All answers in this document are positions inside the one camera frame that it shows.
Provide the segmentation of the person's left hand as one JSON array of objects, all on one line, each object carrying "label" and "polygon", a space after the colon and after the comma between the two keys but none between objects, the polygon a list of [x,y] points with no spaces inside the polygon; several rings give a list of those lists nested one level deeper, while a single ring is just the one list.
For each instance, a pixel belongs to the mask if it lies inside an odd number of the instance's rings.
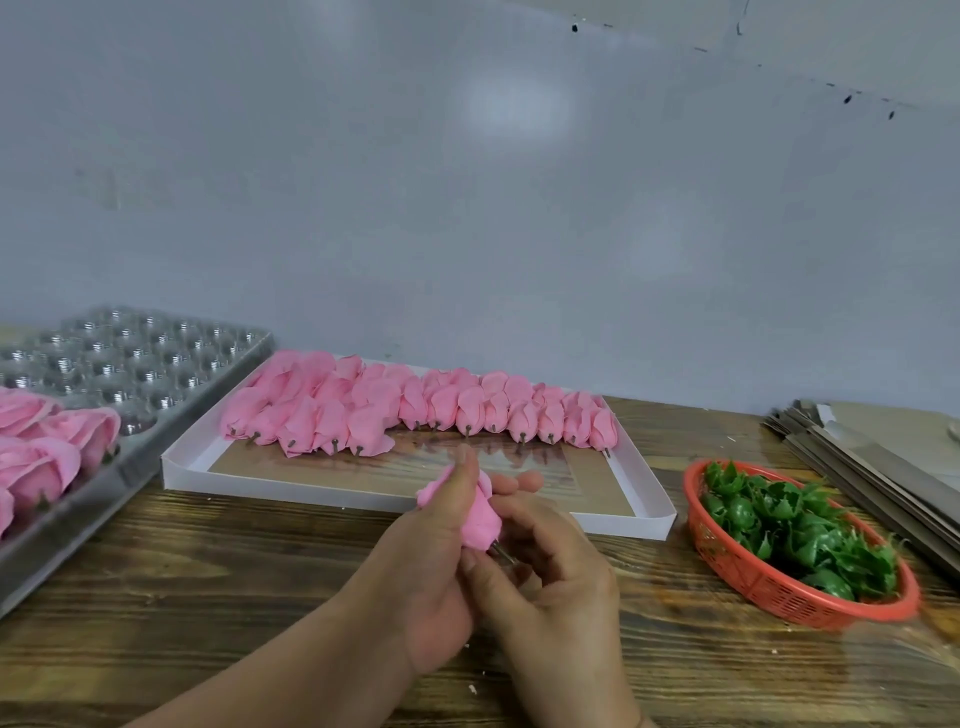
[{"label": "person's left hand", "polygon": [[459,577],[462,525],[443,524],[443,485],[398,519],[343,590],[339,673],[408,683],[466,644],[474,615]]}]

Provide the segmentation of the person's right hand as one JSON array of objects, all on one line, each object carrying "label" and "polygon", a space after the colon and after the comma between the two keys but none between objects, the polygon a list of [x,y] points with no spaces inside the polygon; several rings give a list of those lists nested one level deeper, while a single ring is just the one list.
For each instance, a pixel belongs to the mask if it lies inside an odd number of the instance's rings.
[{"label": "person's right hand", "polygon": [[523,679],[585,683],[603,675],[627,677],[618,578],[575,519],[527,492],[496,495],[490,504],[514,552],[525,552],[526,565],[541,582],[530,596],[521,592],[522,612],[480,612],[475,606],[497,637],[514,686]]}]

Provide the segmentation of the pink fabric rose bud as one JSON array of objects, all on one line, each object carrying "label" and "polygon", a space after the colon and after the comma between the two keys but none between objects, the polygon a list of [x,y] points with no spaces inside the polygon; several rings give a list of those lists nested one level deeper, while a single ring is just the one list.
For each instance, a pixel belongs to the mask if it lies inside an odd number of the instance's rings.
[{"label": "pink fabric rose bud", "polygon": [[[436,479],[416,492],[415,503],[417,508],[425,507],[432,500],[437,490],[449,479],[452,470],[453,465],[446,466],[440,471]],[[483,469],[480,469],[473,503],[461,527],[462,545],[475,551],[492,552],[493,556],[501,562],[515,566],[520,563],[519,560],[510,555],[498,540],[502,520],[489,503],[493,494],[494,489],[490,477]]]}]

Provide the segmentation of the person's right forearm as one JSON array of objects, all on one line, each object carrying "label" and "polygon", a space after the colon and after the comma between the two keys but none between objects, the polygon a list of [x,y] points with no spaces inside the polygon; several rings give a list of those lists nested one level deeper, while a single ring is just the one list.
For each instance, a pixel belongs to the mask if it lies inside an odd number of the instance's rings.
[{"label": "person's right forearm", "polygon": [[623,672],[584,683],[523,679],[515,690],[536,728],[659,728]]}]

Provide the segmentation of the person's left forearm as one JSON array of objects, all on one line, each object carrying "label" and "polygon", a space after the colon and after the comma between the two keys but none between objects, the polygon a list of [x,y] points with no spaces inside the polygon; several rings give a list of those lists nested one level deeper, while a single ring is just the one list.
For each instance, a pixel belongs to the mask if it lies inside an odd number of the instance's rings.
[{"label": "person's left forearm", "polygon": [[223,672],[123,728],[379,728],[417,679],[402,627],[345,587]]}]

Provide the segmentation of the row of pink rose buds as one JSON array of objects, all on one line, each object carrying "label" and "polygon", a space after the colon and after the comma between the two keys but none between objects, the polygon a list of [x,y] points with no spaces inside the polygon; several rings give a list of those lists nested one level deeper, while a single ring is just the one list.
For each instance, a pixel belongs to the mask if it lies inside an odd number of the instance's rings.
[{"label": "row of pink rose buds", "polygon": [[606,456],[619,441],[617,418],[598,394],[504,370],[417,373],[324,350],[273,354],[227,398],[219,419],[222,439],[276,444],[287,457],[377,457],[394,448],[397,428],[464,438],[504,434],[518,445],[568,445]]}]

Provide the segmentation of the white shallow cardboard box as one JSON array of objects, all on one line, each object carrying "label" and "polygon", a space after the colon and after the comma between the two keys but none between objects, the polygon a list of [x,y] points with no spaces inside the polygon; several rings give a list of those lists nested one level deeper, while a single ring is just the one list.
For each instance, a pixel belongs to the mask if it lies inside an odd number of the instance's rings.
[{"label": "white shallow cardboard box", "polygon": [[456,446],[466,443],[491,478],[541,474],[541,493],[571,512],[588,533],[663,541],[676,520],[676,508],[665,488],[617,417],[619,441],[607,456],[567,444],[517,444],[504,434],[463,437],[453,431],[401,427],[390,431],[393,449],[376,457],[320,451],[287,457],[275,443],[227,441],[219,433],[227,399],[261,365],[164,453],[167,489],[402,513],[416,506],[417,491],[436,480],[450,464]]}]

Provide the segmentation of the red plastic basket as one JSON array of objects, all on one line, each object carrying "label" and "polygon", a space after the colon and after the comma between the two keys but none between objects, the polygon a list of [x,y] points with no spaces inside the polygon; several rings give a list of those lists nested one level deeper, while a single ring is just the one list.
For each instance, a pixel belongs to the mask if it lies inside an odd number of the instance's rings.
[{"label": "red plastic basket", "polygon": [[858,621],[900,623],[918,615],[921,601],[920,588],[916,577],[899,551],[863,520],[834,502],[821,486],[828,501],[832,505],[843,508],[846,517],[856,528],[863,531],[870,543],[887,545],[895,550],[898,572],[897,597],[881,603],[865,603],[830,596],[775,570],[774,566],[765,564],[741,547],[712,520],[700,502],[700,497],[705,491],[705,468],[711,461],[722,463],[731,461],[736,467],[749,474],[785,480],[798,486],[820,485],[802,483],[773,470],[735,460],[701,460],[687,467],[683,474],[683,491],[688,502],[688,525],[694,547],[716,575],[745,599],[787,623],[827,631],[843,630]]}]

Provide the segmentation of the pile of green plastic calyxes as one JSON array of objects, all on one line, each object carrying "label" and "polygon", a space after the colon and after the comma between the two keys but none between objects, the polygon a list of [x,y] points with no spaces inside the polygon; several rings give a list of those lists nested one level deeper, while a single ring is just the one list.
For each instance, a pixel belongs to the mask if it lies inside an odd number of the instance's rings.
[{"label": "pile of green plastic calyxes", "polygon": [[700,503],[738,545],[787,577],[845,601],[899,595],[897,553],[871,543],[820,486],[751,474],[710,461]]}]

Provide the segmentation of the clear plastic blister tray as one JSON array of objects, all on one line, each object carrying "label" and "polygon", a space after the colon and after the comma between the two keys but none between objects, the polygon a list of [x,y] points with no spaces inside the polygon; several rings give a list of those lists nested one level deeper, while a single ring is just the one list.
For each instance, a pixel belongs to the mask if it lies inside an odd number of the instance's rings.
[{"label": "clear plastic blister tray", "polygon": [[120,419],[95,474],[80,474],[0,537],[0,620],[157,476],[162,454],[276,346],[264,328],[128,306],[0,333],[0,386],[47,396],[69,414],[106,407]]}]

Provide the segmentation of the stack of grey cardboard sheets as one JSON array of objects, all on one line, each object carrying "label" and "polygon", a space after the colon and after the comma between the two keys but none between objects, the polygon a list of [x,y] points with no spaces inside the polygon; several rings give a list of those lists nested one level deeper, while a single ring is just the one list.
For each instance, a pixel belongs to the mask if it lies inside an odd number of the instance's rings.
[{"label": "stack of grey cardboard sheets", "polygon": [[960,592],[960,417],[797,399],[763,424]]}]

